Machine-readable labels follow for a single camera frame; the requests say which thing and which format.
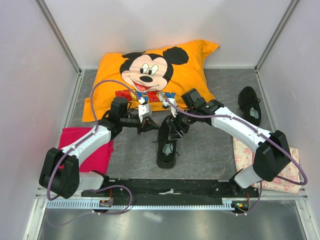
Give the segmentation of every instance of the pillowcase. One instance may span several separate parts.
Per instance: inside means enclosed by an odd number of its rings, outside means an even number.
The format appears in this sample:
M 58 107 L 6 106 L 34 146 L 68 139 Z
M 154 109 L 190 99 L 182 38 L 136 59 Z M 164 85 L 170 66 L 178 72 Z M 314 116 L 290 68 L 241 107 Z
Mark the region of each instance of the pillowcase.
M 186 107 L 181 98 L 190 89 L 197 89 L 206 101 L 214 98 L 207 88 L 204 62 L 218 44 L 195 40 L 185 44 L 128 54 L 107 53 L 101 59 L 94 86 L 102 80 L 117 80 L 128 85 L 139 97 L 144 97 L 152 111 L 163 111 L 165 97 L 175 98 L 177 104 Z M 96 88 L 93 107 L 98 119 L 110 109 L 115 97 L 125 97 L 135 108 L 139 102 L 124 86 L 106 82 Z M 90 98 L 84 100 L 83 122 L 92 122 Z

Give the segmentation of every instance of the gray floor mat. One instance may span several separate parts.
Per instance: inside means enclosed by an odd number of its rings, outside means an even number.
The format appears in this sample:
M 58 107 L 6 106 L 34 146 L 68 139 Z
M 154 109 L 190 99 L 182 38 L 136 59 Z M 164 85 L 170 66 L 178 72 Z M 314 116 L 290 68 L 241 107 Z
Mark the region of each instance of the gray floor mat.
M 207 86 L 215 98 L 231 111 L 238 110 L 238 95 L 245 86 L 252 86 L 261 99 L 261 127 L 270 130 L 270 122 L 253 69 L 205 69 Z M 89 97 L 97 70 L 86 70 L 71 120 L 71 127 L 91 127 L 82 122 L 84 100 Z M 153 120 L 160 125 L 169 112 L 154 112 Z M 205 123 L 195 123 L 189 133 L 177 142 L 176 165 L 161 169 L 156 164 L 157 131 L 137 135 L 137 130 L 124 128 L 114 139 L 114 152 L 107 174 L 111 178 L 161 179 L 229 179 L 236 173 L 232 137 Z

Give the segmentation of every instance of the pink cloth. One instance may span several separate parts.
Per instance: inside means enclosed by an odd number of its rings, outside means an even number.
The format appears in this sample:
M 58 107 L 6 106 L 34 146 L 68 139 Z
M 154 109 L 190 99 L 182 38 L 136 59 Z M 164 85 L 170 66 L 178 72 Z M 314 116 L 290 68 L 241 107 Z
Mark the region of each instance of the pink cloth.
M 62 130 L 60 137 L 59 149 L 68 146 L 87 134 L 91 127 L 67 127 Z M 96 170 L 100 173 L 106 174 L 111 153 L 114 151 L 113 141 L 102 145 L 94 153 L 92 153 L 79 167 L 81 173 L 88 173 Z

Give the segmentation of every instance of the black sneaker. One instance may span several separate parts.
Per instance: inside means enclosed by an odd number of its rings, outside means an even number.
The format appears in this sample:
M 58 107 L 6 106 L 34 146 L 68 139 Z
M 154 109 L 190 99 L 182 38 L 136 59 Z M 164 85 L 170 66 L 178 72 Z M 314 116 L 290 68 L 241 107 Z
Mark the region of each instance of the black sneaker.
M 176 165 L 176 149 L 177 140 L 168 140 L 169 125 L 167 120 L 171 116 L 167 116 L 158 131 L 158 151 L 156 154 L 156 164 L 162 169 L 171 169 Z
M 261 123 L 260 99 L 251 86 L 246 86 L 239 94 L 238 104 L 243 112 L 242 118 L 257 127 Z

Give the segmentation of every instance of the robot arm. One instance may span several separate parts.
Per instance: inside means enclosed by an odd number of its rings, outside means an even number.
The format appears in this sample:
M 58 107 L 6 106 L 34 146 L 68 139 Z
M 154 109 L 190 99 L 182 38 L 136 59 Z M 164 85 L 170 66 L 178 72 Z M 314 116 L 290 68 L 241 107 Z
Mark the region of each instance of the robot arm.
M 182 138 L 189 131 L 189 126 L 195 122 L 205 122 L 239 139 L 255 153 L 253 165 L 231 178 L 242 189 L 261 180 L 271 182 L 290 162 L 288 157 L 262 137 L 266 136 L 290 154 L 288 141 L 283 132 L 277 130 L 271 133 L 257 127 L 215 99 L 206 102 L 196 89 L 191 89 L 181 97 L 188 110 L 185 113 L 178 112 L 167 120 L 170 129 L 168 139 Z
M 62 149 L 51 148 L 45 157 L 39 183 L 44 188 L 48 188 L 50 178 L 58 161 L 66 155 L 61 166 L 53 176 L 50 190 L 57 195 L 67 199 L 76 191 L 87 189 L 99 189 L 104 181 L 101 173 L 79 172 L 79 166 L 99 147 L 109 143 L 119 133 L 123 127 L 137 128 L 137 133 L 148 132 L 159 129 L 159 126 L 150 118 L 152 111 L 148 103 L 141 102 L 138 106 L 138 114 L 128 111 L 128 100 L 124 97 L 116 97 L 111 108 L 105 116 L 98 122 L 98 126 L 93 127 L 86 135 L 65 146 Z

